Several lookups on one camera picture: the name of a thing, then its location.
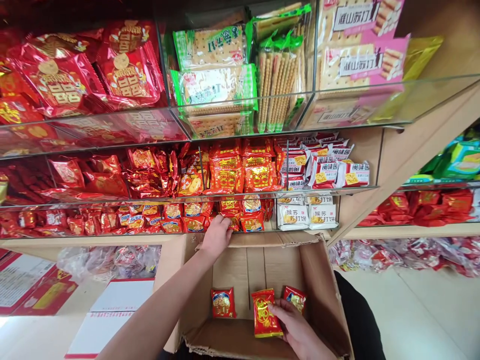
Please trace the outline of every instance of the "red candy packet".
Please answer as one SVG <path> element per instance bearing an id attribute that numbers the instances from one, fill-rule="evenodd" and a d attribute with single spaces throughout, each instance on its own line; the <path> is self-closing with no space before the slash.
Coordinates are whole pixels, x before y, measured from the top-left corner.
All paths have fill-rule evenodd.
<path id="1" fill-rule="evenodd" d="M 236 318 L 234 288 L 211 290 L 212 315 L 214 318 Z"/>

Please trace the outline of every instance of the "white cracker package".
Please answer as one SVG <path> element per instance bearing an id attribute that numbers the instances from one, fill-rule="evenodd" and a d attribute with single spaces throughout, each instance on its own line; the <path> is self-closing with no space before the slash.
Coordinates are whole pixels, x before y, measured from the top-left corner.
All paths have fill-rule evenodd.
<path id="1" fill-rule="evenodd" d="M 306 205 L 278 205 L 278 228 L 282 231 L 306 230 L 309 228 L 309 211 Z"/>
<path id="2" fill-rule="evenodd" d="M 337 223 L 337 207 L 335 205 L 309 205 L 311 230 L 333 229 Z"/>

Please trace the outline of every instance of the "shelf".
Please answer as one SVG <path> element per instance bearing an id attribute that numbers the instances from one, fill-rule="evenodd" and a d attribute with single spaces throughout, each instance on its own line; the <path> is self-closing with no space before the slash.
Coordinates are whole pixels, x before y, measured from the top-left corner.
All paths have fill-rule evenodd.
<path id="1" fill-rule="evenodd" d="M 343 239 L 441 238 L 478 236 L 478 234 L 480 234 L 480 222 L 464 222 L 439 227 L 414 225 L 355 227 Z"/>

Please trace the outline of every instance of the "plastic packaging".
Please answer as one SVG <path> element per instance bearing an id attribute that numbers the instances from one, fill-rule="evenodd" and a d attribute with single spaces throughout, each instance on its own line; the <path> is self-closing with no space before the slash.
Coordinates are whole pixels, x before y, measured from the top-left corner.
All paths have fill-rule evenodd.
<path id="1" fill-rule="evenodd" d="M 152 278 L 161 249 L 161 245 L 65 247 L 56 265 L 78 284 L 88 280 Z"/>

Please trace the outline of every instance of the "cracker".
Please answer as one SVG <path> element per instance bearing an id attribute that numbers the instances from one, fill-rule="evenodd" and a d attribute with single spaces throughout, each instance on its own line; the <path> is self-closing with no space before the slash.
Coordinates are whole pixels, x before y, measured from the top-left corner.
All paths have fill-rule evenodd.
<path id="1" fill-rule="evenodd" d="M 370 78 L 364 77 L 352 80 L 350 76 L 340 76 L 341 58 L 355 58 L 364 55 L 373 55 L 374 44 L 354 45 L 343 48 L 325 48 L 321 64 L 320 87 L 322 91 L 352 91 L 355 87 L 370 85 Z"/>

